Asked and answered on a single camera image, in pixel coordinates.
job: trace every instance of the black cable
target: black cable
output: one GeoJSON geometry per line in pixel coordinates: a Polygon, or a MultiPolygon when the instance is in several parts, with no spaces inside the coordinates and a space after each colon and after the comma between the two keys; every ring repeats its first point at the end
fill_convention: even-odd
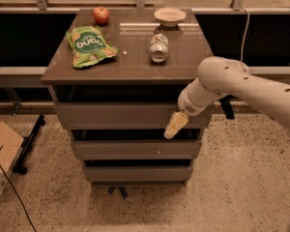
{"type": "Polygon", "coordinates": [[[243,10],[246,11],[247,20],[246,20],[246,26],[245,26],[245,31],[244,31],[244,34],[243,34],[243,40],[242,40],[242,46],[241,46],[241,62],[243,62],[245,40],[246,40],[247,29],[248,29],[249,21],[250,21],[250,13],[249,13],[249,11],[245,7],[243,7],[243,10]]]}
{"type": "Polygon", "coordinates": [[[9,183],[11,184],[11,186],[12,186],[12,188],[13,188],[13,190],[14,190],[14,192],[15,192],[15,194],[16,194],[16,196],[17,196],[19,202],[20,202],[20,204],[22,205],[22,208],[23,208],[23,210],[24,210],[24,212],[25,212],[25,214],[26,214],[26,216],[27,216],[27,219],[28,219],[28,221],[29,221],[31,227],[33,228],[33,230],[34,230],[35,232],[37,232],[35,226],[33,225],[31,219],[29,218],[29,215],[28,215],[28,212],[27,212],[27,210],[26,210],[25,205],[23,204],[21,198],[19,197],[19,195],[18,195],[18,193],[17,193],[17,191],[16,191],[16,189],[15,189],[15,187],[14,187],[14,185],[13,185],[13,183],[11,182],[11,180],[9,179],[9,177],[7,176],[7,174],[6,174],[6,172],[4,171],[3,167],[1,166],[1,164],[0,164],[0,168],[1,168],[1,170],[2,170],[2,172],[3,172],[3,174],[4,174],[4,176],[7,178],[7,180],[8,180],[9,183]]]}

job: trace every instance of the rolling cabinet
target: rolling cabinet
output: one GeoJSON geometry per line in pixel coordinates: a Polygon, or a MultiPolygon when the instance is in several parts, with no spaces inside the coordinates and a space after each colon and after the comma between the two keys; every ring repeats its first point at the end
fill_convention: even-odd
{"type": "MultiPolygon", "coordinates": [[[[181,91],[196,78],[196,68],[212,55],[191,11],[176,28],[163,28],[153,9],[114,10],[103,30],[119,48],[116,58],[75,70],[64,39],[42,83],[47,86],[62,127],[72,140],[86,179],[93,185],[185,184],[200,151],[213,106],[171,140],[163,137],[181,91]],[[157,32],[169,40],[169,57],[151,62],[149,43],[157,32]]],[[[70,30],[94,25],[80,11],[70,30]]]]}

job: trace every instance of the cardboard box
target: cardboard box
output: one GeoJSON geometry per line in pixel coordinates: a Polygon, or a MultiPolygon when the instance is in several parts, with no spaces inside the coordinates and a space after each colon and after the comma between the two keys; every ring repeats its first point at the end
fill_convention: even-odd
{"type": "MultiPolygon", "coordinates": [[[[10,178],[15,163],[21,153],[23,137],[0,120],[0,164],[10,178]]],[[[3,193],[8,180],[0,168],[0,194],[3,193]]]]}

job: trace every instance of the black stand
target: black stand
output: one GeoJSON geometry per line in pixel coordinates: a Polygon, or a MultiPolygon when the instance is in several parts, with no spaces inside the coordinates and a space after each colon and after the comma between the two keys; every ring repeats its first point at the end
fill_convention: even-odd
{"type": "Polygon", "coordinates": [[[18,158],[14,168],[13,168],[13,173],[18,173],[21,175],[24,175],[27,173],[27,167],[22,166],[22,164],[27,156],[28,151],[30,150],[31,144],[32,144],[35,136],[37,135],[40,126],[43,126],[43,125],[45,125],[44,116],[40,115],[37,122],[36,122],[36,125],[31,130],[30,135],[28,137],[24,137],[24,140],[21,144],[22,151],[19,155],[19,158],[18,158]]]}
{"type": "Polygon", "coordinates": [[[220,104],[222,106],[223,112],[225,114],[225,117],[228,120],[234,120],[234,113],[233,113],[233,109],[232,109],[232,105],[230,103],[230,98],[232,98],[231,96],[226,96],[225,98],[220,99],[220,104]]]}
{"type": "Polygon", "coordinates": [[[122,197],[124,198],[124,200],[126,200],[126,198],[128,198],[128,193],[125,187],[109,187],[107,191],[109,194],[112,194],[116,188],[119,189],[120,193],[122,194],[122,197]]]}

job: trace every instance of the red apple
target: red apple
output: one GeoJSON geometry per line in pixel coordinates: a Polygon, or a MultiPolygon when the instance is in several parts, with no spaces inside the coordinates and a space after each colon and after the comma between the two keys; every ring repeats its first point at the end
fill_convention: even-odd
{"type": "Polygon", "coordinates": [[[98,25],[105,25],[109,20],[109,10],[105,7],[96,7],[93,10],[93,18],[98,25]]]}

